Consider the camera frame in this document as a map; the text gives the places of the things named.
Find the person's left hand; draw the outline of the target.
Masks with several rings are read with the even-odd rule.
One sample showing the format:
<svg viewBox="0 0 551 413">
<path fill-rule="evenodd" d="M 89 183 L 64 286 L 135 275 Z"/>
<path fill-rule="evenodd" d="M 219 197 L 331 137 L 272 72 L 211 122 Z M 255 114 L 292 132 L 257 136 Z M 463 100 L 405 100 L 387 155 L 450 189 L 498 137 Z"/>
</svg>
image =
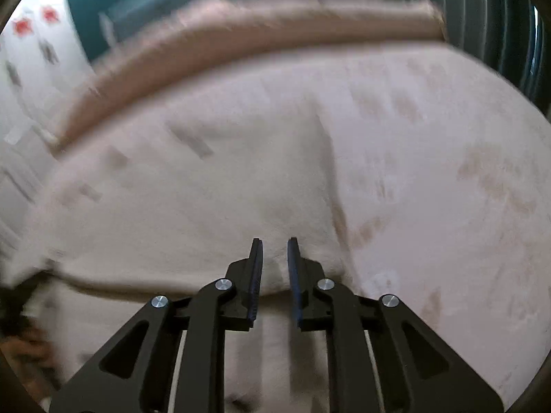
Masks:
<svg viewBox="0 0 551 413">
<path fill-rule="evenodd" d="M 50 395 L 51 386 L 43 370 L 56 372 L 57 359 L 42 329 L 30 324 L 18 337 L 2 338 L 1 351 L 19 382 L 35 401 Z"/>
</svg>

